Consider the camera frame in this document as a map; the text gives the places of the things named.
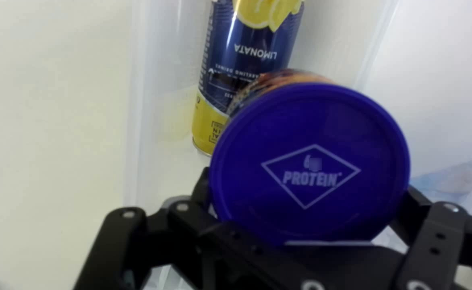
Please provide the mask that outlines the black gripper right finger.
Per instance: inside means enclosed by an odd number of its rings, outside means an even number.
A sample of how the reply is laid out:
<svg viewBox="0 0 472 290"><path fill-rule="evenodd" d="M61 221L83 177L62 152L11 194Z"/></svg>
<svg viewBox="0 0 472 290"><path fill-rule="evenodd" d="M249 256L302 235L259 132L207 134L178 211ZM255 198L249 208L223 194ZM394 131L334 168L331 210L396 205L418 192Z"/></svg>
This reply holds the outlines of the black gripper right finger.
<svg viewBox="0 0 472 290"><path fill-rule="evenodd" d="M455 282L458 266L472 269L472 214L450 202L429 202L408 187L391 223L407 245L394 290L465 290Z"/></svg>

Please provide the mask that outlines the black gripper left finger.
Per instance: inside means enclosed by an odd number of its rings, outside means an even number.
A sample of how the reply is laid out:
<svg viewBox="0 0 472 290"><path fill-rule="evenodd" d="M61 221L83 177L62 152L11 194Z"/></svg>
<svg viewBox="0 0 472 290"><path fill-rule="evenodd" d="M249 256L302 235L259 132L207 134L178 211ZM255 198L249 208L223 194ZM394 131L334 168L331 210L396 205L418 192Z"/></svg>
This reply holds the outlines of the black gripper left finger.
<svg viewBox="0 0 472 290"><path fill-rule="evenodd" d="M168 200L156 213L127 206L109 211L72 290L143 290L156 268L168 266L193 290L230 290L230 269L212 242L209 169L189 197Z"/></svg>

